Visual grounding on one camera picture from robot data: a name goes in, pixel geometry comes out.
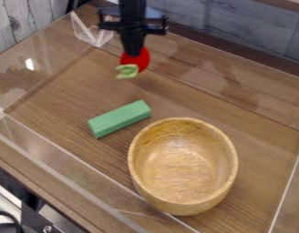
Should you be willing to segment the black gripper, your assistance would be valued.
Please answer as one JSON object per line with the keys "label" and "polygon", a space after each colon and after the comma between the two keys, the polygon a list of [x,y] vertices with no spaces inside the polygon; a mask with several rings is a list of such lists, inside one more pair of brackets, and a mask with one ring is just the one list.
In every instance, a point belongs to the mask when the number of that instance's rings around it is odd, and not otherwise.
{"label": "black gripper", "polygon": [[165,35],[169,31],[169,17],[166,15],[149,15],[143,21],[123,23],[122,21],[107,20],[107,17],[116,17],[115,14],[99,12],[99,28],[120,32],[120,40],[124,51],[130,56],[139,56],[142,53],[146,35]]}

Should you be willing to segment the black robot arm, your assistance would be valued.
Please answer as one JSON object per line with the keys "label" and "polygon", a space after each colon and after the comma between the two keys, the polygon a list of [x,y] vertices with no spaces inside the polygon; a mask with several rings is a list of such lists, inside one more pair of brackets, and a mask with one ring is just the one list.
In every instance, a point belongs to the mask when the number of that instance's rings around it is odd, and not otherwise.
{"label": "black robot arm", "polygon": [[118,0],[118,5],[102,7],[98,11],[102,30],[116,31],[124,52],[141,55],[149,35],[166,35],[169,17],[147,5],[147,0]]}

